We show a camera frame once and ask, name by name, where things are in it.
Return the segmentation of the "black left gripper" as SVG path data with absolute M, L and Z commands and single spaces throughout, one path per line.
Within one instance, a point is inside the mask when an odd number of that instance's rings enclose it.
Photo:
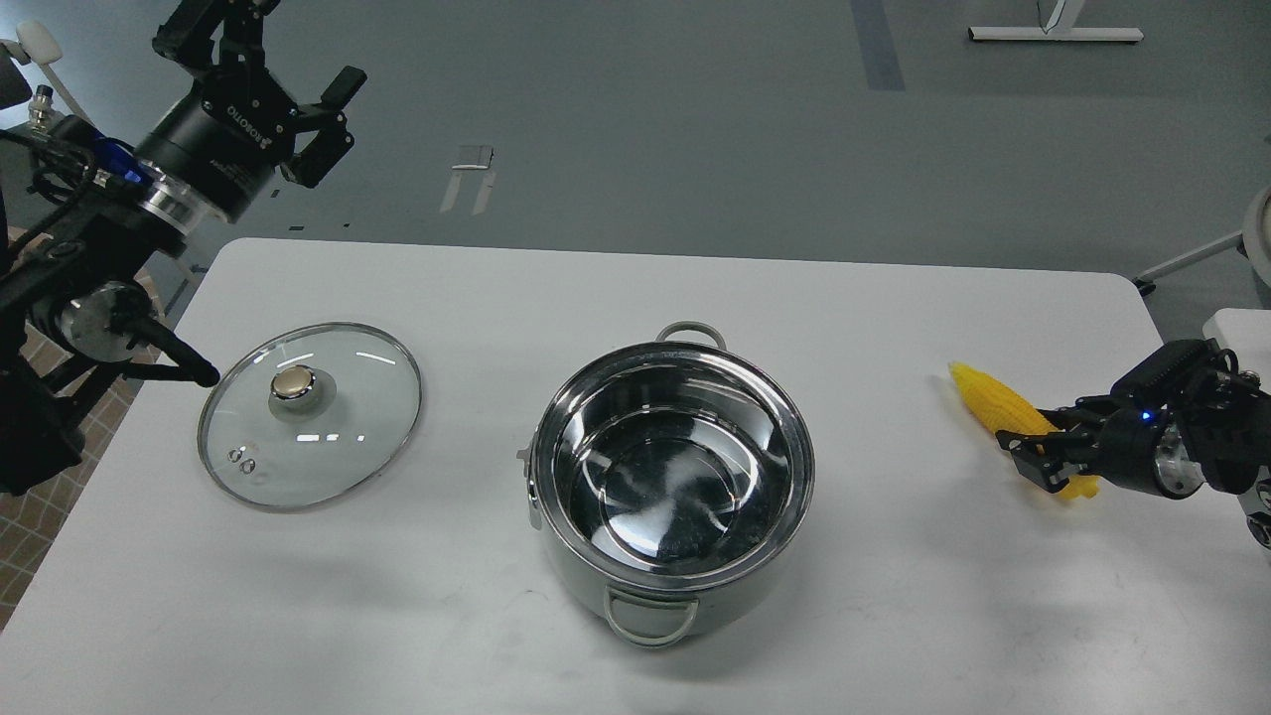
M 277 1 L 180 1 L 151 46 L 194 77 L 139 144 L 136 157 L 186 183 L 219 220 L 236 224 L 275 166 L 280 132 L 311 135 L 280 163 L 285 182 L 315 189 L 353 149 L 344 110 L 367 81 L 364 69 L 337 72 L 322 98 L 296 102 L 266 67 L 264 19 Z

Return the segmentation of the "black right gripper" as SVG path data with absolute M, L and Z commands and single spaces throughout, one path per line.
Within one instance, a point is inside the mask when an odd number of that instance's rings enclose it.
M 1022 478 L 1050 495 L 1097 495 L 1099 476 L 1121 489 L 1176 499 L 1157 469 L 1166 417 L 1120 408 L 1112 395 L 1085 395 L 1071 406 L 1035 410 L 1049 425 L 999 427 L 998 444 L 1009 447 Z M 1093 474 L 1085 471 L 1091 461 Z

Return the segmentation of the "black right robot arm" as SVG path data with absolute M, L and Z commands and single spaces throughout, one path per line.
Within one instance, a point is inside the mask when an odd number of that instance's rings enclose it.
M 1043 418 L 1043 429 L 993 433 L 1043 491 L 1056 495 L 1088 475 L 1171 500 L 1207 486 L 1235 497 L 1249 533 L 1268 546 L 1268 395 L 1218 342 L 1166 343 L 1108 392 Z

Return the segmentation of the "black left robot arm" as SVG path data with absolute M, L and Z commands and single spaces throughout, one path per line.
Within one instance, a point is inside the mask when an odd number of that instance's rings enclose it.
M 19 497 L 83 461 L 80 424 L 118 378 L 219 384 L 219 370 L 161 323 L 136 279 L 180 257 L 214 217 L 236 224 L 273 177 L 314 189 L 353 149 L 346 109 L 367 81 L 337 72 L 300 103 L 263 50 L 272 1 L 182 1 L 153 50 L 192 86 L 139 145 L 67 116 L 3 138 L 36 157 L 58 204 L 3 249 L 3 493 Z

